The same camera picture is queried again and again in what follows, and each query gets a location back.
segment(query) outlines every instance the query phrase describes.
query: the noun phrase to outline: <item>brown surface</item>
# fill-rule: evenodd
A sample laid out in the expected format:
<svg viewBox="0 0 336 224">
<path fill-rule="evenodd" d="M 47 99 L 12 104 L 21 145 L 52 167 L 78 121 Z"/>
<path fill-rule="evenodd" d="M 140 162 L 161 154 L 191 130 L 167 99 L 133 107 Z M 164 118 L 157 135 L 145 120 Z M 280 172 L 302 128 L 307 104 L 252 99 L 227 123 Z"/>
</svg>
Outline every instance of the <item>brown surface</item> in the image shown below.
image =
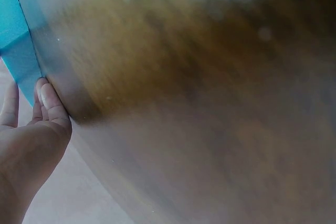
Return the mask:
<svg viewBox="0 0 336 224">
<path fill-rule="evenodd" d="M 136 223 L 334 223 L 334 0 L 20 0 Z"/>
</svg>

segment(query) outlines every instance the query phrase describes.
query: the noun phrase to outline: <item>hand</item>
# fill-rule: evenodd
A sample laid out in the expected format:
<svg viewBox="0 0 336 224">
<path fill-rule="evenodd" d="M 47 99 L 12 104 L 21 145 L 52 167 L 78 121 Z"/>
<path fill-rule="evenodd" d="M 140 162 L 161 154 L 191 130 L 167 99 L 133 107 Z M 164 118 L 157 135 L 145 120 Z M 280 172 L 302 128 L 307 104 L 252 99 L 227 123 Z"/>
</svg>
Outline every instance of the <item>hand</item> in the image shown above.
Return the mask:
<svg viewBox="0 0 336 224">
<path fill-rule="evenodd" d="M 69 115 L 46 79 L 37 81 L 34 99 L 32 121 L 18 128 L 17 85 L 5 95 L 0 114 L 0 223 L 22 222 L 70 141 Z"/>
</svg>

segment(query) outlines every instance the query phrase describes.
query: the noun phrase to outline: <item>white floor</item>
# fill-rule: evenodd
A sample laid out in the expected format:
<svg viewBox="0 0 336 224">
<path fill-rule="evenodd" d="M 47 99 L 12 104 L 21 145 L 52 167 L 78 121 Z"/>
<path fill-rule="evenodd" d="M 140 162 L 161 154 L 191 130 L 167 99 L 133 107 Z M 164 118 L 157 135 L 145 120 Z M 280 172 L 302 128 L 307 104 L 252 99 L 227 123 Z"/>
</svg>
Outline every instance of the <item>white floor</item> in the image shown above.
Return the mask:
<svg viewBox="0 0 336 224">
<path fill-rule="evenodd" d="M 12 80 L 0 61 L 0 105 Z M 19 125 L 31 117 L 21 95 Z M 72 138 L 79 138 L 74 132 Z M 30 206 L 24 224 L 133 224 L 80 157 L 71 141 L 64 158 Z"/>
</svg>

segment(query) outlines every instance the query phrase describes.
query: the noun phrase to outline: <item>fingernail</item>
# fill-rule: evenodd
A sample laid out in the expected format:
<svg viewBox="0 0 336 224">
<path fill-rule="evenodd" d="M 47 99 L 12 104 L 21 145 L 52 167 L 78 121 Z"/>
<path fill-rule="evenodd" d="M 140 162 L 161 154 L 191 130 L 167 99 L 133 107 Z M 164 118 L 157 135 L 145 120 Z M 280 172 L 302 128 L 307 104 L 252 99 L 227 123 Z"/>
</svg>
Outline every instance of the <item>fingernail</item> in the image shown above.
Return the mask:
<svg viewBox="0 0 336 224">
<path fill-rule="evenodd" d="M 41 104 L 43 104 L 42 98 L 41 98 L 41 89 L 37 90 L 37 96 L 38 96 L 38 100 Z"/>
<path fill-rule="evenodd" d="M 44 105 L 44 107 L 46 109 L 49 109 L 49 106 L 47 103 L 47 97 L 46 97 L 46 88 L 44 88 L 43 91 L 41 92 L 41 100 L 42 100 L 42 104 Z"/>
</svg>

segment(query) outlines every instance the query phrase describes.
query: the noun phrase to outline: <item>finger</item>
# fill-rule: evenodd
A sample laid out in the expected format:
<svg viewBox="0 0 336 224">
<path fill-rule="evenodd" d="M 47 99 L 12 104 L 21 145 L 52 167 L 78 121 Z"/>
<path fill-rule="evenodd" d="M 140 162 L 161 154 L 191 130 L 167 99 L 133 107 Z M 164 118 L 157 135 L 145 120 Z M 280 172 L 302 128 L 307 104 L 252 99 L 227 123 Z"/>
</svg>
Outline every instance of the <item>finger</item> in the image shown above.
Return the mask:
<svg viewBox="0 0 336 224">
<path fill-rule="evenodd" d="M 41 103 L 38 99 L 37 94 L 37 82 L 34 88 L 34 106 L 33 106 L 33 117 L 31 118 L 31 121 L 28 123 L 28 125 L 34 124 L 36 122 L 43 120 L 43 114 L 41 109 Z"/>
<path fill-rule="evenodd" d="M 41 99 L 47 110 L 49 120 L 62 126 L 67 131 L 71 130 L 69 115 L 50 83 L 42 86 Z"/>
<path fill-rule="evenodd" d="M 44 121 L 48 121 L 49 120 L 49 116 L 48 116 L 48 112 L 43 104 L 42 98 L 41 98 L 41 88 L 44 84 L 49 83 L 48 80 L 46 78 L 40 78 L 37 83 L 36 83 L 36 92 L 37 92 L 37 97 L 38 100 L 41 104 L 41 111 L 42 111 L 42 117 Z"/>
<path fill-rule="evenodd" d="M 6 91 L 4 104 L 0 114 L 0 125 L 17 127 L 19 114 L 19 90 L 16 83 L 12 83 Z"/>
</svg>

